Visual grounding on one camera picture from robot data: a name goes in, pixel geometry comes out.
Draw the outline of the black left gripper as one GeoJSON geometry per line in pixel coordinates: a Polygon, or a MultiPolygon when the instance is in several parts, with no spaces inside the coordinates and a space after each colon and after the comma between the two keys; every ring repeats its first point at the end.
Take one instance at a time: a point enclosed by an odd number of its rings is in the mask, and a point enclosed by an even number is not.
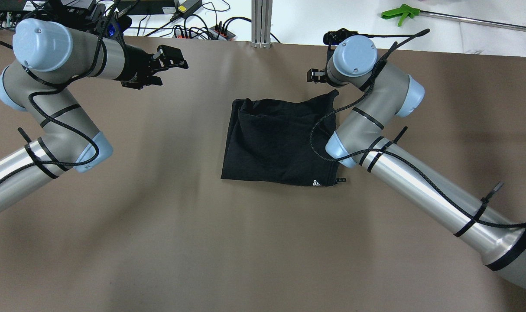
{"type": "Polygon", "coordinates": [[[155,74],[170,68],[188,69],[188,62],[184,59],[181,49],[167,45],[159,45],[156,54],[127,45],[125,63],[120,74],[121,85],[125,88],[141,90],[145,86],[162,86],[162,80],[155,74]]]}

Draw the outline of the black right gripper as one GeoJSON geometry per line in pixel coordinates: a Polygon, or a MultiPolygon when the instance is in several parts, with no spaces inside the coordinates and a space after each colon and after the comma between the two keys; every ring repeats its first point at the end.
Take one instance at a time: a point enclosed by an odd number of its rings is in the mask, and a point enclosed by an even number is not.
{"type": "Polygon", "coordinates": [[[331,83],[326,69],[318,70],[315,68],[307,71],[307,82],[326,83],[329,85],[331,83]]]}

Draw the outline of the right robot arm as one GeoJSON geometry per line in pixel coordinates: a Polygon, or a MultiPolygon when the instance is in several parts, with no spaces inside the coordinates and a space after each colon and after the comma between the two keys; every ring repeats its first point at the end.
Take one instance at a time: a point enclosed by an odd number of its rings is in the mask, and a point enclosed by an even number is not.
{"type": "Polygon", "coordinates": [[[308,81],[354,85],[364,92],[348,105],[351,112],[328,140],[322,159],[366,169],[476,250],[487,268],[526,289],[526,222],[512,224],[488,206],[501,184],[474,198],[382,135],[395,116],[407,117],[425,95],[411,75],[388,63],[399,46],[396,42],[379,56],[370,38],[350,36],[327,49],[324,70],[308,71],[308,81]]]}

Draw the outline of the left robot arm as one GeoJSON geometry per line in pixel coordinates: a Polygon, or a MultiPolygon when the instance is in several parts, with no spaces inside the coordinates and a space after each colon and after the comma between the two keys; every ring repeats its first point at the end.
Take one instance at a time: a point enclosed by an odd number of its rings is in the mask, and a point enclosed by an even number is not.
{"type": "Polygon", "coordinates": [[[86,172],[113,148],[68,87],[86,77],[119,81],[140,90],[162,85],[157,73],[188,68],[178,48],[155,53],[124,43],[116,22],[97,33],[39,19],[22,20],[12,40],[15,61],[0,75],[0,99],[28,112],[44,133],[0,160],[0,213],[70,169],[86,172]]]}

